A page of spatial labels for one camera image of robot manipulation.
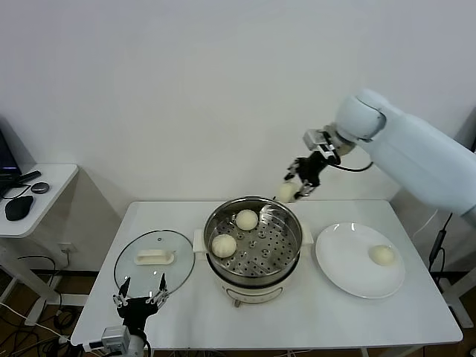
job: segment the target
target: white wall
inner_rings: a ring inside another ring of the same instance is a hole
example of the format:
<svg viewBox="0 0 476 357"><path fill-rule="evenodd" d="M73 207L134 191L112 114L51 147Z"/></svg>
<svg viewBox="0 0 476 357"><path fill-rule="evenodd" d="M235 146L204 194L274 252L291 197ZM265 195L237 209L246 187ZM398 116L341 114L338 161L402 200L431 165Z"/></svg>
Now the white wall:
<svg viewBox="0 0 476 357"><path fill-rule="evenodd" d="M475 104L476 3L0 1L0 112L38 162L137 199L271 196L301 136L362 86L454 135ZM344 158L367 163L362 151ZM388 199L378 169L313 199Z"/></svg>

